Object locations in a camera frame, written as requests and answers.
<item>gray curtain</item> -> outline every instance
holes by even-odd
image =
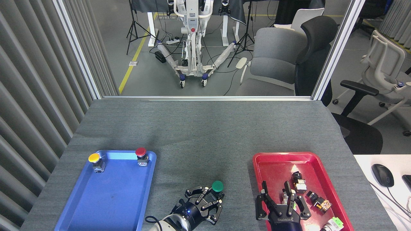
[[[114,86],[106,49],[90,1],[65,0],[64,4],[98,91],[103,96],[120,95]]]
[[[78,33],[95,26],[83,4],[73,3],[89,27]],[[78,36],[93,75],[109,76],[101,40]],[[81,68],[52,1],[0,1],[0,230],[22,225],[88,110]],[[100,84],[101,95],[117,95]]]
[[[411,47],[411,1],[393,0],[380,31],[404,47]]]

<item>computer mouse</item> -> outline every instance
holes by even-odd
[[[387,167],[382,164],[373,164],[371,169],[380,185],[384,187],[394,186],[393,174]]]

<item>red button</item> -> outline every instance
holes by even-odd
[[[137,148],[136,155],[138,157],[143,157],[145,155],[145,152],[146,152],[145,148]]]

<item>caster wheel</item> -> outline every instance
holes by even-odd
[[[410,131],[403,131],[402,134],[404,136],[411,136],[411,132]]]

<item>patient lift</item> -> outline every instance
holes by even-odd
[[[201,77],[201,85],[205,87],[208,77],[227,59],[236,42],[233,41],[212,65],[203,65],[201,63],[201,38],[206,34],[214,0],[167,0],[167,2],[169,6],[173,5],[174,13],[181,18],[184,24],[181,33],[187,34],[182,51],[182,55],[185,52],[182,65],[178,65],[178,60],[173,59],[160,41],[158,41],[157,48],[179,77],[181,88],[185,86],[186,76]]]

